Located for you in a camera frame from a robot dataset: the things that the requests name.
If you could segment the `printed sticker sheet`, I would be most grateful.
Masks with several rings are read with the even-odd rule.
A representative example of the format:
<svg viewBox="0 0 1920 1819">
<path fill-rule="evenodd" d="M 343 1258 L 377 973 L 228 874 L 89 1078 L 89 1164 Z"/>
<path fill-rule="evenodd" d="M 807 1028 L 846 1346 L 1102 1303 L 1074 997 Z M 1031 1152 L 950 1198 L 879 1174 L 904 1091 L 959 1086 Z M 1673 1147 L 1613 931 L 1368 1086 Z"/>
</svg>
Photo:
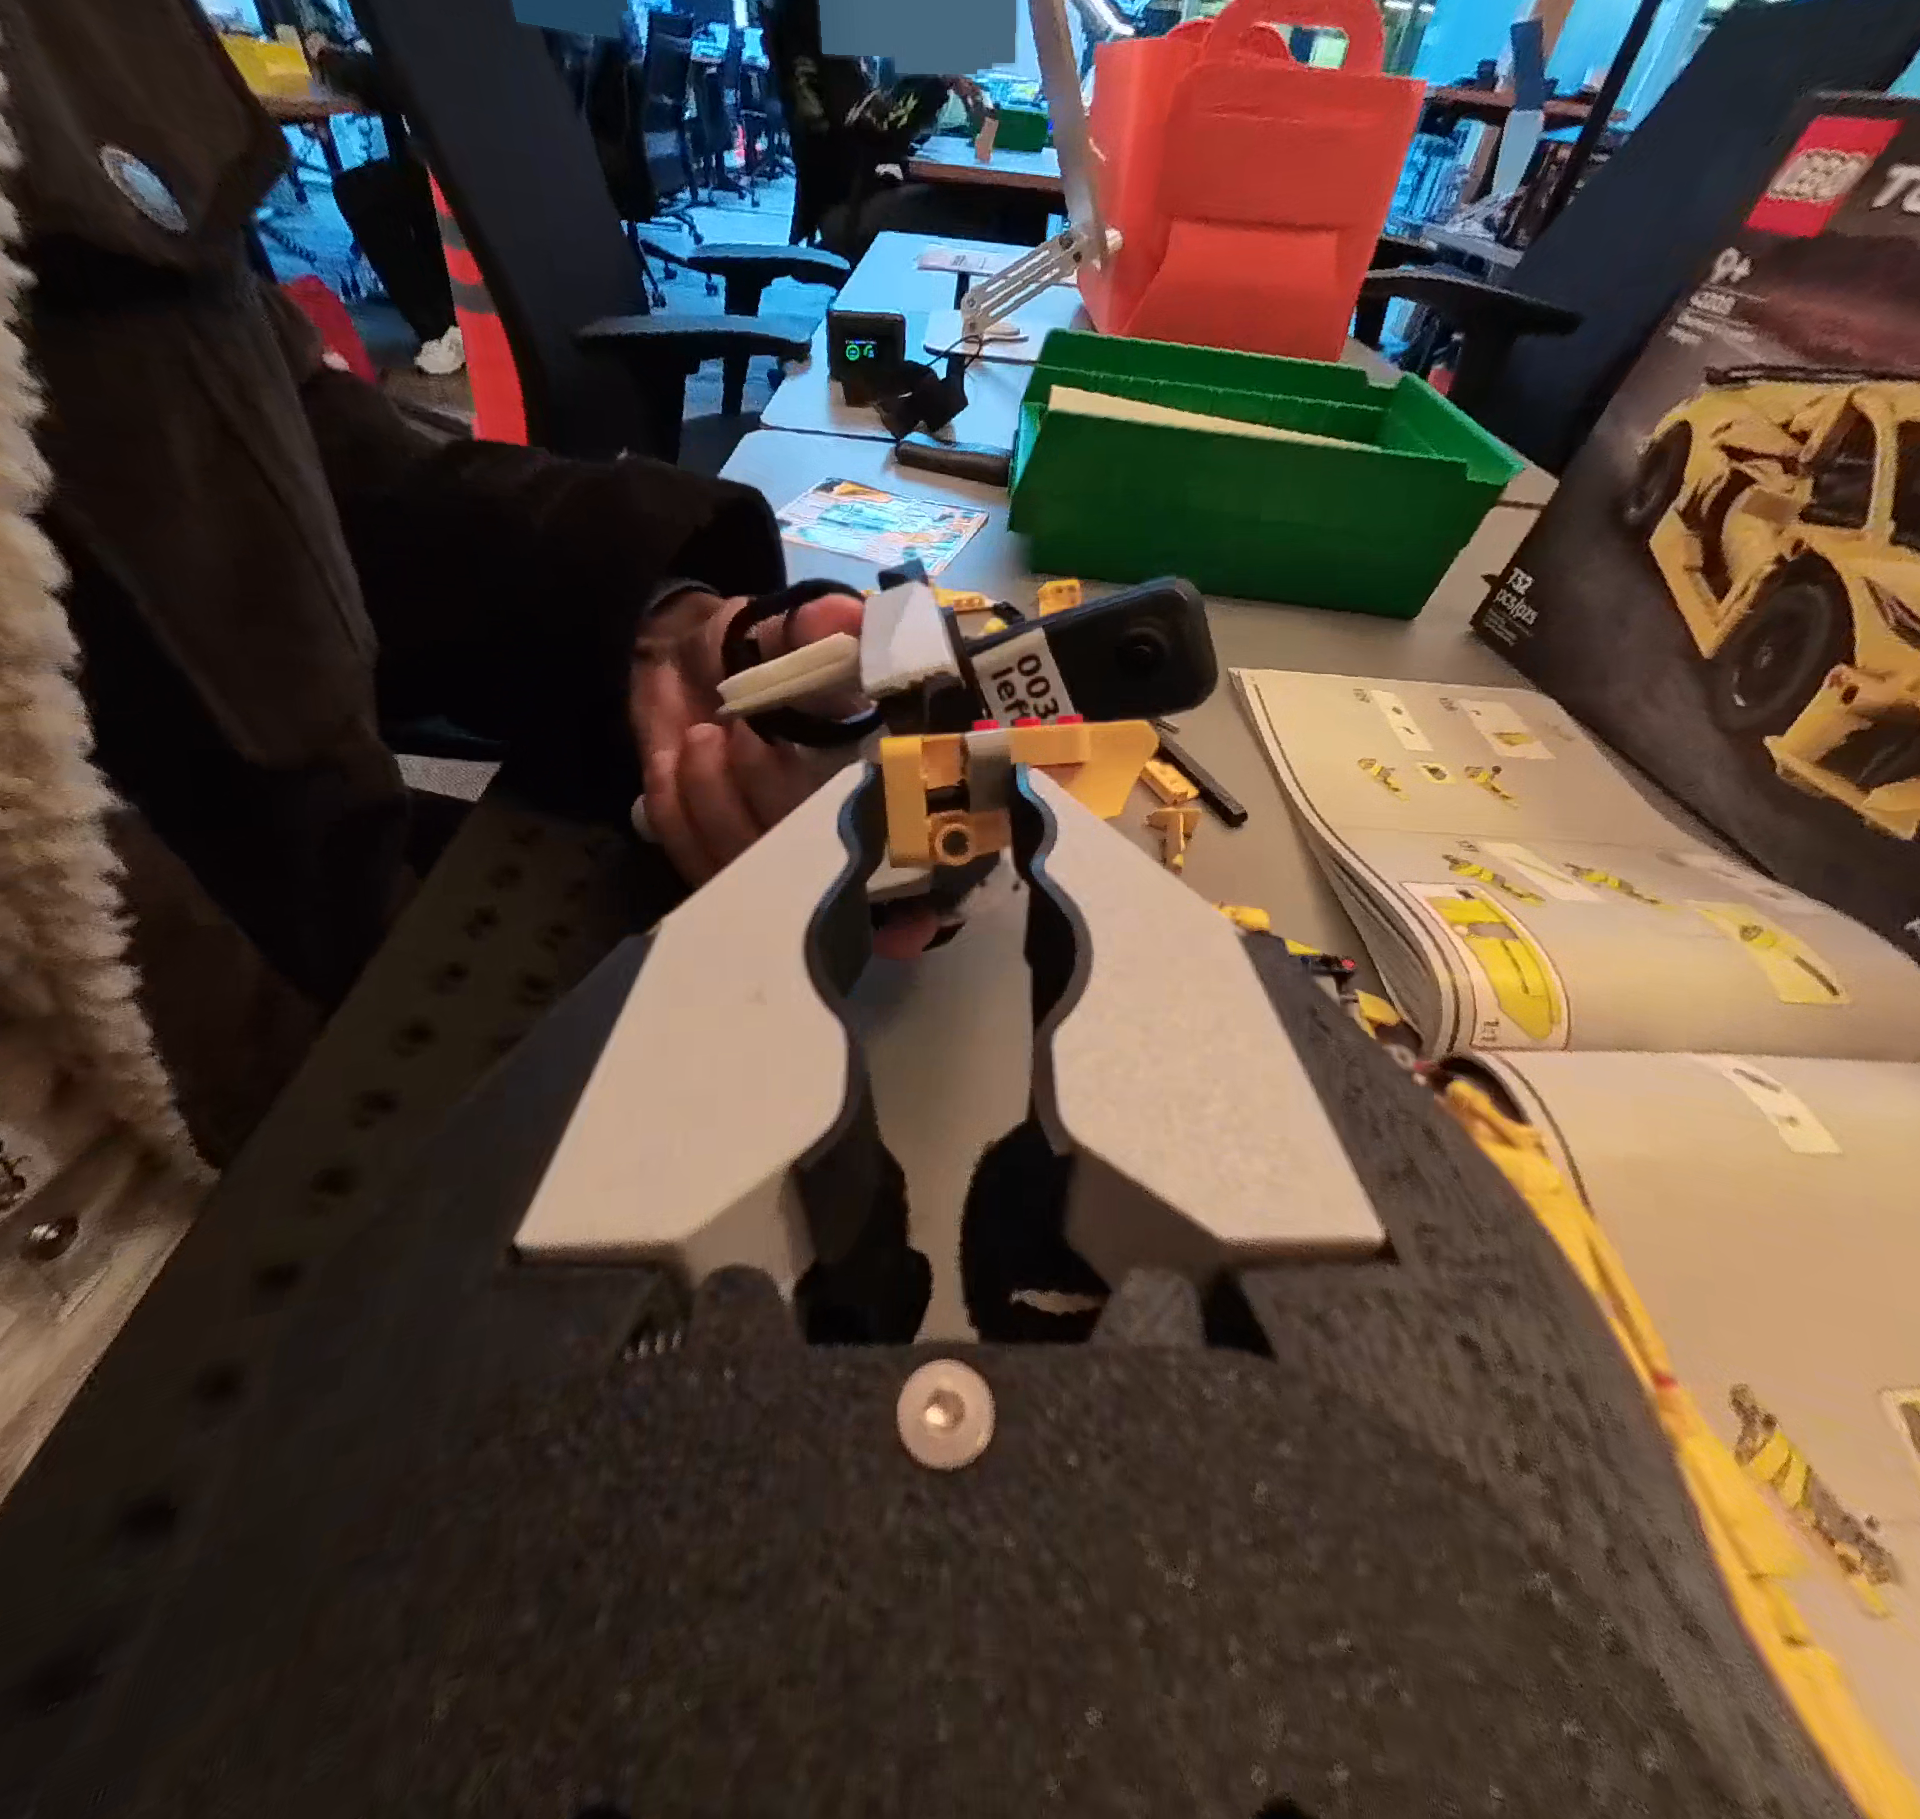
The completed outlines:
<svg viewBox="0 0 1920 1819">
<path fill-rule="evenodd" d="M 940 576 L 988 526 L 984 509 L 895 492 L 869 482 L 824 480 L 775 511 L 788 546 L 864 561 L 876 571 L 918 564 Z"/>
</svg>

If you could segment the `white board stand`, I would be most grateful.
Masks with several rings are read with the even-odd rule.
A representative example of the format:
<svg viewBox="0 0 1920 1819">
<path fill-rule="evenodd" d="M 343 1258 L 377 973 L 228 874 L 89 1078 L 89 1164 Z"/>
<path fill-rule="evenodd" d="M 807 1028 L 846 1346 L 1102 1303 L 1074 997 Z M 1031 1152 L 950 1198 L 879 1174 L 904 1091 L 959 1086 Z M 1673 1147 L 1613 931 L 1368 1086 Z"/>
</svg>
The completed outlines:
<svg viewBox="0 0 1920 1819">
<path fill-rule="evenodd" d="M 1071 223 L 1044 245 L 1031 248 L 992 274 L 972 279 L 957 304 L 961 342 L 984 343 L 1039 293 L 1074 285 L 1086 268 L 1102 271 L 1124 245 L 1120 228 Z"/>
</svg>

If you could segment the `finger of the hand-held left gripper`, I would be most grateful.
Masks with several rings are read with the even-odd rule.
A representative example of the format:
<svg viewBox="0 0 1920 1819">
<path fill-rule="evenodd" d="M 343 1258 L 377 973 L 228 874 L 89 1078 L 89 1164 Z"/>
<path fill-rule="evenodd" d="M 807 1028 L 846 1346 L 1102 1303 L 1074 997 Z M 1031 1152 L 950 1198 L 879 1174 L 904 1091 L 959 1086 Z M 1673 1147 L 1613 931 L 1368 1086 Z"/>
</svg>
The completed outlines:
<svg viewBox="0 0 1920 1819">
<path fill-rule="evenodd" d="M 965 650 L 936 589 L 914 571 L 885 571 L 862 618 L 862 691 L 908 696 L 965 679 Z"/>
</svg>

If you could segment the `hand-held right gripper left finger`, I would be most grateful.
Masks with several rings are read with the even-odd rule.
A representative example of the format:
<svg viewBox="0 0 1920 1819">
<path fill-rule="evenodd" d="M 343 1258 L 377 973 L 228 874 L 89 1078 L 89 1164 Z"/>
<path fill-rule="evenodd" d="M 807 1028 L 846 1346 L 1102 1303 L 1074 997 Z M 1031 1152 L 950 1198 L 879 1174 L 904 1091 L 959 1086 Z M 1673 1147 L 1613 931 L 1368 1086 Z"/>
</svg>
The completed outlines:
<svg viewBox="0 0 1920 1819">
<path fill-rule="evenodd" d="M 811 1341 L 916 1338 L 930 1266 L 851 1031 L 883 857 L 876 767 L 848 766 L 640 941 L 520 1259 L 650 1264 L 685 1290 L 751 1269 Z"/>
</svg>

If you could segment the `yellow panel with red pins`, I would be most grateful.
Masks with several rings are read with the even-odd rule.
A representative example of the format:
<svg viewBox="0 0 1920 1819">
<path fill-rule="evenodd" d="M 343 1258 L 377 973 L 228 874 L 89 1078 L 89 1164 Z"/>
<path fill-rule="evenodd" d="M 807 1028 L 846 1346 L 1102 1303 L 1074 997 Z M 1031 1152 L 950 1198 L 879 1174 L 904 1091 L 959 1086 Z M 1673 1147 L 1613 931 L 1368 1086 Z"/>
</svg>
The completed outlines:
<svg viewBox="0 0 1920 1819">
<path fill-rule="evenodd" d="M 1019 782 L 1045 775 L 1099 820 L 1113 820 L 1158 753 L 1150 721 L 891 734 L 876 745 L 885 860 L 895 869 L 956 869 L 1012 845 Z"/>
</svg>

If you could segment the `black long brick beam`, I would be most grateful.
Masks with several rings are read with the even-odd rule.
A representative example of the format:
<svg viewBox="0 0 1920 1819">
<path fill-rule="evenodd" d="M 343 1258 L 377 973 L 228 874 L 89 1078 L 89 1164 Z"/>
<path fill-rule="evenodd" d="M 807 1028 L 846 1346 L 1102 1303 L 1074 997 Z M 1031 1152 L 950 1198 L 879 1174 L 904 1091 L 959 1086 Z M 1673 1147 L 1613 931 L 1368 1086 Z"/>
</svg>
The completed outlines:
<svg viewBox="0 0 1920 1819">
<path fill-rule="evenodd" d="M 1246 809 L 1190 755 L 1167 723 L 1157 723 L 1158 761 L 1172 767 L 1197 794 L 1199 805 L 1222 825 L 1243 828 Z"/>
</svg>

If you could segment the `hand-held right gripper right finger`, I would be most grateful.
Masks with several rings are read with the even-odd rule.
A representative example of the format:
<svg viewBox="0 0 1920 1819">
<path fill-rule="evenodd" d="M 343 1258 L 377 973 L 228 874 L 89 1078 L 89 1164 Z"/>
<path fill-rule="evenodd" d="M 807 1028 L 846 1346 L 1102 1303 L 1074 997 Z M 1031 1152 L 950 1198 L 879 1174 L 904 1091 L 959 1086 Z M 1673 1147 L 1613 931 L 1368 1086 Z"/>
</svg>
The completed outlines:
<svg viewBox="0 0 1920 1819">
<path fill-rule="evenodd" d="M 1067 788 L 1022 770 L 1031 1098 L 989 1144 L 959 1278 L 988 1344 L 1078 1344 L 1134 1272 L 1210 1299 L 1246 1272 L 1388 1258 L 1388 1231 L 1290 1016 L 1338 1016 Z"/>
</svg>

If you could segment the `person's left hand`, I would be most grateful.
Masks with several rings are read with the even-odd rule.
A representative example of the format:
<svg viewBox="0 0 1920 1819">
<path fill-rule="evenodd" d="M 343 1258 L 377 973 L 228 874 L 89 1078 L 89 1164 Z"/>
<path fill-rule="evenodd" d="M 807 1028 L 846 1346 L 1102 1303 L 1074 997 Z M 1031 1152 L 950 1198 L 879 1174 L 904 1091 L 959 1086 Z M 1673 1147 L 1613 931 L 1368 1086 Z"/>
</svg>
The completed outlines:
<svg viewBox="0 0 1920 1819">
<path fill-rule="evenodd" d="M 687 886 L 734 863 L 820 783 L 811 750 L 763 743 L 720 717 L 722 648 L 744 597 L 699 587 L 660 595 L 640 623 L 627 714 L 652 841 Z"/>
</svg>

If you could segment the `orange plastic bag holder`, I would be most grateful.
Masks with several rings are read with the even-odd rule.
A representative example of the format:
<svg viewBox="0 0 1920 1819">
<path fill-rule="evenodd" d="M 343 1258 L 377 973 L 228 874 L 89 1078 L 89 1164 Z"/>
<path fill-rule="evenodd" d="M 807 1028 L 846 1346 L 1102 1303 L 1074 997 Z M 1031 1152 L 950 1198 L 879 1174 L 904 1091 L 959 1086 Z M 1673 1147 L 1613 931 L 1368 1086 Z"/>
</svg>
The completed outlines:
<svg viewBox="0 0 1920 1819">
<path fill-rule="evenodd" d="M 1105 44 L 1090 141 L 1121 248 L 1079 273 L 1091 327 L 1338 362 L 1424 101 L 1375 0 L 1233 0 Z"/>
</svg>

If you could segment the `black office chair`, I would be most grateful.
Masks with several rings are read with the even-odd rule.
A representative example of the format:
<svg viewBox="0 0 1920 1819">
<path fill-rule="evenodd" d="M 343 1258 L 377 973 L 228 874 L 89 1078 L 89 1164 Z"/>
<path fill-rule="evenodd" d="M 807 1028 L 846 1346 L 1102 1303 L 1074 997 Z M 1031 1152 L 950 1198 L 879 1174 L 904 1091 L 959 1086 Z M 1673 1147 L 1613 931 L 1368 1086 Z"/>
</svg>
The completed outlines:
<svg viewBox="0 0 1920 1819">
<path fill-rule="evenodd" d="M 680 459 L 687 380 L 726 372 L 696 455 L 722 464 L 753 420 L 745 364 L 802 361 L 811 327 L 650 304 L 586 124 L 512 0 L 348 0 L 396 89 L 514 356 L 525 437 L 574 459 Z"/>
<path fill-rule="evenodd" d="M 1546 472 L 1582 446 L 1632 362 L 1786 156 L 1822 94 L 1882 94 L 1918 46 L 1918 0 L 1731 7 L 1632 135 L 1500 282 L 1368 271 L 1355 327 L 1404 297 L 1452 335 L 1451 399 Z"/>
</svg>

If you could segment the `adjoining grey table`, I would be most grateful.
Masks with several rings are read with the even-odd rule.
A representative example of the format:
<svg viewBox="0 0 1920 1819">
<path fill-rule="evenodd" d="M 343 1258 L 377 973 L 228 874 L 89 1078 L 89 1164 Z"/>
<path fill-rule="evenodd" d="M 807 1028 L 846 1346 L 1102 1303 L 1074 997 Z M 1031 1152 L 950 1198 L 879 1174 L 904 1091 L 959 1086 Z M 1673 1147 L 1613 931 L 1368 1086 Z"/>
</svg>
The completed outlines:
<svg viewBox="0 0 1920 1819">
<path fill-rule="evenodd" d="M 837 312 L 898 315 L 905 356 L 929 364 L 933 353 L 954 343 L 947 333 L 956 324 L 957 271 L 947 266 L 947 257 L 972 253 L 984 271 L 997 271 L 1020 252 L 1022 248 L 952 236 L 879 232 L 874 245 L 851 268 L 846 285 L 834 295 L 827 318 L 813 332 L 807 362 L 783 377 L 763 408 L 763 427 L 886 443 L 888 435 L 876 410 L 846 404 L 840 384 L 830 376 L 830 327 Z M 1038 364 L 1048 333 L 1091 330 L 1086 306 L 1071 285 L 1039 293 L 1010 322 L 1019 327 L 1017 339 L 989 343 L 968 364 L 967 408 L 947 429 L 950 438 L 1010 449 L 1029 372 Z"/>
</svg>

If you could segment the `small black display device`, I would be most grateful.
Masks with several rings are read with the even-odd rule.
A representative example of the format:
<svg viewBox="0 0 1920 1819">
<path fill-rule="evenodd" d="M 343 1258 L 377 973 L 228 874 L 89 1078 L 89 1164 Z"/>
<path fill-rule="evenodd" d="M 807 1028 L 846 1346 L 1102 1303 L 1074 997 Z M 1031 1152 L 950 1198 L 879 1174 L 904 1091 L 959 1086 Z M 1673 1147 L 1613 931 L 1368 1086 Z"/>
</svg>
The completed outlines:
<svg viewBox="0 0 1920 1819">
<path fill-rule="evenodd" d="M 879 408 L 908 391 L 908 316 L 832 306 L 826 316 L 830 381 L 842 404 Z"/>
</svg>

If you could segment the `yellow brick car model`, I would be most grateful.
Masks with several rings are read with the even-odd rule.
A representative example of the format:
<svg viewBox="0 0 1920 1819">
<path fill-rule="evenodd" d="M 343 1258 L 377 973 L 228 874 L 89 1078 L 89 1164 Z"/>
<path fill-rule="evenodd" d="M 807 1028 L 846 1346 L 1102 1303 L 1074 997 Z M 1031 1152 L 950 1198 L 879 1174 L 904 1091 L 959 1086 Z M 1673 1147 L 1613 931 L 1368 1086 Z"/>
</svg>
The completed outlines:
<svg viewBox="0 0 1920 1819">
<path fill-rule="evenodd" d="M 1761 1063 L 1801 1152 L 1690 1054 L 1416 1078 L 1350 963 L 1223 908 L 1375 1256 L 1239 1277 L 1275 1362 L 1375 1459 L 1361 1572 L 1470 1709 L 1459 1811 L 1915 1816 L 1915 1072 Z"/>
</svg>

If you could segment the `green plastic bin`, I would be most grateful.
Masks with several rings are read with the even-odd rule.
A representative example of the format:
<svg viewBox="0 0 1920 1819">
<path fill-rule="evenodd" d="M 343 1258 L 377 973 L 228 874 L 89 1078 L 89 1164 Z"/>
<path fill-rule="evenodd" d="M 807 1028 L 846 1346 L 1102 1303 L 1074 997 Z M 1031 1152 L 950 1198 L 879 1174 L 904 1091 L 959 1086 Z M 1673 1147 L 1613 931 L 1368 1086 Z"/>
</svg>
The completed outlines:
<svg viewBox="0 0 1920 1819">
<path fill-rule="evenodd" d="M 1055 330 L 1010 525 L 1039 575 L 1410 621 L 1523 468 L 1414 376 Z"/>
</svg>

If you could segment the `instruction booklet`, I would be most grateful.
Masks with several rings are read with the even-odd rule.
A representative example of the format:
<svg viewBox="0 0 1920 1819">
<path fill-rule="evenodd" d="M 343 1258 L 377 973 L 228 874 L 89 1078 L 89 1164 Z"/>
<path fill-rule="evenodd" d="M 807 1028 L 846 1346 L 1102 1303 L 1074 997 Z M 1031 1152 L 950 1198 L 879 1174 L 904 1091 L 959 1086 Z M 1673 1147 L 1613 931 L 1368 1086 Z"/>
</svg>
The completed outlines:
<svg viewBox="0 0 1920 1819">
<path fill-rule="evenodd" d="M 1915 1816 L 1915 964 L 1666 821 L 1539 694 L 1230 679 L 1792 1710 L 1866 1816 Z"/>
</svg>

